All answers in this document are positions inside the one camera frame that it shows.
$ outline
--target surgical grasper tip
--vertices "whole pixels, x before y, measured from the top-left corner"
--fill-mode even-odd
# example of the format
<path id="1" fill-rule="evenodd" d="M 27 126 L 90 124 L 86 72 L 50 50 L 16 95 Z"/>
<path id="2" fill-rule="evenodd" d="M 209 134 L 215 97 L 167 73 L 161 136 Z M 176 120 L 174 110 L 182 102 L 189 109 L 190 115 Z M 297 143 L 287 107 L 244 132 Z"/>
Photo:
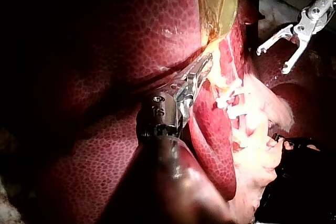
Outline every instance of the surgical grasper tip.
<path id="1" fill-rule="evenodd" d="M 290 72 L 291 68 L 288 67 L 287 63 L 283 64 L 283 68 L 281 73 L 282 74 L 288 74 Z"/>

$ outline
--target metal screw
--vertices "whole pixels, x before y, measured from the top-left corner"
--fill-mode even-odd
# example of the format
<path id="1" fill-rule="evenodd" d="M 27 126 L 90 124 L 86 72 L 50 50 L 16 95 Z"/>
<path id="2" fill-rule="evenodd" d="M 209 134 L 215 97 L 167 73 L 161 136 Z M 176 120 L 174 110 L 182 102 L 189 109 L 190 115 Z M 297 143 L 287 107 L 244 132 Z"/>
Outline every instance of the metal screw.
<path id="1" fill-rule="evenodd" d="M 154 101 L 154 102 L 163 102 L 163 101 L 164 101 L 164 98 L 161 97 L 161 96 L 153 97 L 153 101 Z"/>
<path id="2" fill-rule="evenodd" d="M 305 28 L 304 26 L 298 26 L 298 30 L 299 30 L 299 31 L 303 31 L 304 28 Z"/>
<path id="3" fill-rule="evenodd" d="M 315 14 L 320 13 L 320 9 L 318 9 L 317 7 L 313 8 L 313 13 Z"/>

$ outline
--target metal jaw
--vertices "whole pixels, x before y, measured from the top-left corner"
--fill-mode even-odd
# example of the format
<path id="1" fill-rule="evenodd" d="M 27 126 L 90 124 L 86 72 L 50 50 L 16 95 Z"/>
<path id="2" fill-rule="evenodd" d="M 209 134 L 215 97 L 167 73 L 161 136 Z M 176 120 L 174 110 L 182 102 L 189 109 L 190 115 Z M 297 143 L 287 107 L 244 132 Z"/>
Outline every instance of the metal jaw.
<path id="1" fill-rule="evenodd" d="M 298 45 L 298 49 L 292 57 L 285 62 L 281 73 L 288 74 L 298 61 L 312 37 L 331 20 L 336 10 L 336 0 L 315 0 L 310 6 L 302 9 L 299 17 L 300 22 L 296 25 L 290 24 L 284 29 L 275 33 L 257 48 L 257 55 L 266 53 L 278 40 L 284 38 Z"/>
<path id="2" fill-rule="evenodd" d="M 182 128 L 190 118 L 190 107 L 194 104 L 199 90 L 206 80 L 213 66 L 211 53 L 199 55 L 190 65 L 183 69 L 178 75 L 158 91 L 171 95 L 183 116 Z"/>

